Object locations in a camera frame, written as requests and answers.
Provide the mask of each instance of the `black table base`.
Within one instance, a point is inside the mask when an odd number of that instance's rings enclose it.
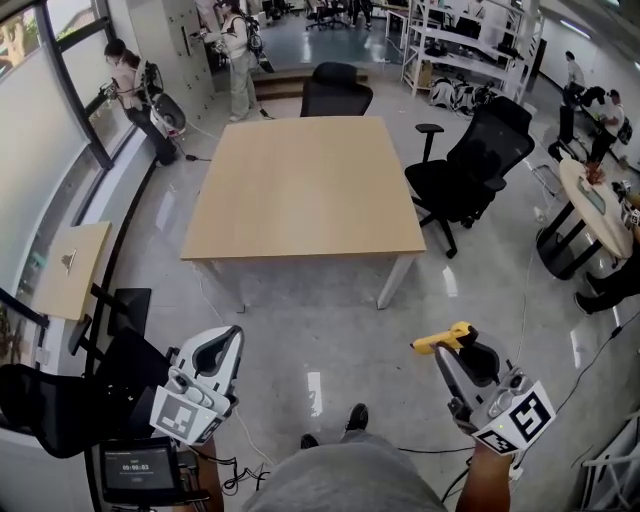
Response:
[[[538,254],[544,266],[554,276],[563,281],[571,279],[575,271],[602,247],[600,241],[596,240],[578,257],[574,257],[569,244],[585,227],[584,221],[578,222],[565,236],[558,233],[558,228],[572,211],[573,204],[569,202],[547,228],[543,228],[538,232],[536,242]]]
[[[118,288],[113,295],[110,295],[97,284],[93,284],[91,294],[111,308],[107,324],[109,336],[114,336],[124,327],[130,327],[144,336],[151,302],[151,288]]]

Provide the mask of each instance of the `black sneaker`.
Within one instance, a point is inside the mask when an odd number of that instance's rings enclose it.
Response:
[[[585,297],[583,297],[579,293],[573,294],[573,300],[576,303],[576,306],[578,306],[578,309],[582,311],[585,315],[589,316],[591,312],[587,311],[587,309],[584,307],[584,299]]]
[[[315,448],[316,446],[320,446],[320,443],[318,443],[318,440],[311,434],[305,434],[300,439],[301,450],[308,450],[309,448]]]
[[[349,413],[349,421],[344,427],[345,434],[350,430],[366,430],[369,423],[369,410],[364,404],[356,404]]]
[[[591,287],[593,293],[595,293],[596,295],[600,295],[602,293],[602,288],[600,288],[600,279],[595,277],[591,272],[587,272],[584,277]]]

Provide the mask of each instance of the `round table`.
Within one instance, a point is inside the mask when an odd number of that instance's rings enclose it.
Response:
[[[593,188],[604,200],[604,214],[600,213],[598,208],[580,190],[578,186],[580,176],[585,178],[583,187]],[[540,230],[536,244],[538,254],[549,272],[558,279],[570,279],[573,273],[600,247],[604,247],[618,259],[630,258],[633,249],[633,234],[622,222],[622,209],[613,190],[606,183],[589,185],[586,181],[584,165],[570,159],[560,162],[560,181],[569,202],[547,228]],[[566,235],[562,236],[558,233],[558,228],[574,209],[580,215],[581,220]],[[574,258],[569,243],[585,226],[588,227],[589,232],[596,240],[582,254]]]

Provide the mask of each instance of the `display screen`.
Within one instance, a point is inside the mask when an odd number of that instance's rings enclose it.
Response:
[[[173,489],[167,450],[105,451],[105,483],[109,489]]]

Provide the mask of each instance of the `white tile floor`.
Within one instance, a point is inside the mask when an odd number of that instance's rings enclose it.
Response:
[[[430,107],[424,97],[412,98],[392,80],[396,72],[389,66],[384,75],[381,68],[374,72],[375,96],[367,115],[384,118],[403,166],[421,159],[423,138],[414,130],[418,123],[445,128],[436,136],[432,153],[433,158],[444,157],[468,121]],[[527,101],[536,102],[536,90]],[[296,117],[300,99],[264,106],[276,118]],[[220,96],[201,128],[219,136],[228,108],[228,98]],[[546,123],[554,119],[541,112],[532,130],[553,130]],[[187,153],[209,158],[216,142],[193,132],[181,144]],[[222,270],[240,281],[248,304],[247,312],[239,315],[190,264],[179,260],[209,165],[181,160],[155,171],[127,234],[113,287],[153,289],[146,338],[163,352],[207,328],[236,323],[243,327],[247,343],[238,379],[239,409],[256,445],[276,462],[296,451],[305,432],[324,442],[336,440],[347,411],[357,401],[370,407],[370,430],[396,446],[470,446],[469,438],[451,422],[449,392],[434,359],[412,352],[413,339],[458,320],[469,321],[502,339],[511,357],[520,352],[519,363],[543,382],[557,407],[609,337],[616,315],[624,322],[640,308],[640,300],[631,298],[615,311],[584,317],[572,299],[576,290],[586,292],[582,272],[573,280],[557,281],[532,252],[540,229],[534,206],[553,216],[564,203],[543,196],[530,171],[540,163],[555,165],[537,146],[510,171],[507,188],[473,229],[454,225],[459,246],[455,259],[444,256],[439,228],[424,228],[427,253],[412,267],[389,309],[377,311],[375,297],[390,260],[229,263]],[[632,171],[623,173],[612,162],[607,167],[610,179],[638,181]],[[582,237],[575,245],[586,243]],[[610,259],[601,252],[586,268],[606,274]],[[637,325],[631,324],[603,351],[557,421],[530,450],[524,475],[514,485],[513,511],[557,511],[572,504],[578,475],[578,465],[572,468],[572,463],[592,445],[589,454],[596,454],[621,427],[623,415],[637,405]],[[262,462],[235,415],[219,429],[216,442],[220,456],[237,456],[243,467],[255,469]],[[469,455],[412,459],[440,495]],[[239,510],[252,489],[253,483],[244,483],[236,497],[226,500],[227,510]],[[457,497],[447,500],[447,506],[453,508]]]

